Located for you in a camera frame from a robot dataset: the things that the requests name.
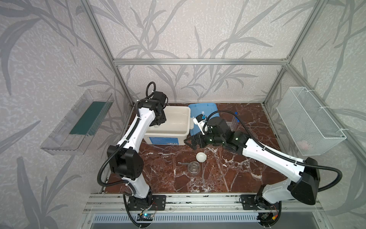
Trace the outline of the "clear glass flask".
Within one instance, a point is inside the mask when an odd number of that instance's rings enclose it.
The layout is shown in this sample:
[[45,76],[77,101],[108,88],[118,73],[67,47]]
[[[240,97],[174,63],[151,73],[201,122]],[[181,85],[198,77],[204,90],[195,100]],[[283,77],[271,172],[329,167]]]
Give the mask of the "clear glass flask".
[[199,162],[190,162],[187,166],[189,174],[195,176],[198,175],[201,171],[201,165]]

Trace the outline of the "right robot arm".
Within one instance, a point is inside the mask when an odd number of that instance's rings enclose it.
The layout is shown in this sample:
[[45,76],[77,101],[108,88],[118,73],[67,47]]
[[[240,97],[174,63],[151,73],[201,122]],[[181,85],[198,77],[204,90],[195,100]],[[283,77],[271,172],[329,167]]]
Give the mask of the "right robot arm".
[[286,176],[286,180],[272,185],[262,185],[255,197],[260,207],[274,205],[284,200],[297,200],[307,205],[314,205],[318,192],[338,184],[343,173],[333,167],[320,166],[308,157],[292,157],[257,140],[247,127],[245,132],[233,131],[227,122],[216,116],[200,114],[193,118],[199,133],[188,137],[184,143],[190,148],[205,148],[208,145],[222,146],[232,153],[255,159]]

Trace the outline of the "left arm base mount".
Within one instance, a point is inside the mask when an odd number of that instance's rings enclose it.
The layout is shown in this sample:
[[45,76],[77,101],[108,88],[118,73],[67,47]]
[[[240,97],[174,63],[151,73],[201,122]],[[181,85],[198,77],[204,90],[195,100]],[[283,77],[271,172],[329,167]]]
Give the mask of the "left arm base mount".
[[130,197],[127,206],[128,210],[165,210],[166,195],[148,195],[146,198]]

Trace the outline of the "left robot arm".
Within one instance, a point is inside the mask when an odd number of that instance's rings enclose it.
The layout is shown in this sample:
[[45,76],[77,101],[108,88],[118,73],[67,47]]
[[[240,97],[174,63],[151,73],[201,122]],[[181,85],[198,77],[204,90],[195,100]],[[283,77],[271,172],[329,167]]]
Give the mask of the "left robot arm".
[[[126,184],[132,191],[129,197],[151,205],[151,188],[143,176],[144,161],[139,155],[139,149],[147,129],[166,122],[164,109],[168,99],[166,94],[156,91],[155,82],[148,84],[145,94],[146,97],[139,100],[134,107],[136,116],[124,137],[116,146],[109,146],[108,158],[98,172],[97,182],[102,187]],[[119,175],[122,180],[113,183],[102,181],[102,173],[108,165],[111,172]]]

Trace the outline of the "white plastic storage bin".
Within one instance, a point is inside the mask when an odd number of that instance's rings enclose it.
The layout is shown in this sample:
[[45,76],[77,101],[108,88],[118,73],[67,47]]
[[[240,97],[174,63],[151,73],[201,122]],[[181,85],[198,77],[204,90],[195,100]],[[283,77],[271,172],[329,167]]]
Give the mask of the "white plastic storage bin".
[[144,141],[149,145],[183,146],[193,122],[191,109],[187,106],[167,106],[164,109],[166,122],[149,127]]

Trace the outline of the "white ceramic dish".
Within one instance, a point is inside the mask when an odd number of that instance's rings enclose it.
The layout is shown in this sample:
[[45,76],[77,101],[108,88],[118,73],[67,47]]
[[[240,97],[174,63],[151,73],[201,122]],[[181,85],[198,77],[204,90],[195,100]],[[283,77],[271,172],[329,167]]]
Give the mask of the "white ceramic dish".
[[199,152],[196,154],[196,160],[200,163],[203,163],[207,160],[207,155],[204,152]]

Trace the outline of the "clear test tube rack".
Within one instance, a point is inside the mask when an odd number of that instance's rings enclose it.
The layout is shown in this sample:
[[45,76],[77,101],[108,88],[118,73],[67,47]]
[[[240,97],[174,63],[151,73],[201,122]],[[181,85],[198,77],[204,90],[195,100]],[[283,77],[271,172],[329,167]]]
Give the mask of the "clear test tube rack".
[[232,121],[227,122],[228,126],[233,132],[237,130],[239,123],[240,122],[236,116],[233,116]]

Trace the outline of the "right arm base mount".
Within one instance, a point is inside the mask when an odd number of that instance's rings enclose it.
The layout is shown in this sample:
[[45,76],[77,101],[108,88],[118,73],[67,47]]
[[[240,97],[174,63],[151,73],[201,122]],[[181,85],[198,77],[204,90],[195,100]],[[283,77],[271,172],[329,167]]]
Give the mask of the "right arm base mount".
[[275,204],[260,203],[256,200],[256,194],[244,194],[240,195],[239,203],[242,204],[243,210],[265,210],[275,212],[280,211],[282,208],[282,202],[277,202]]

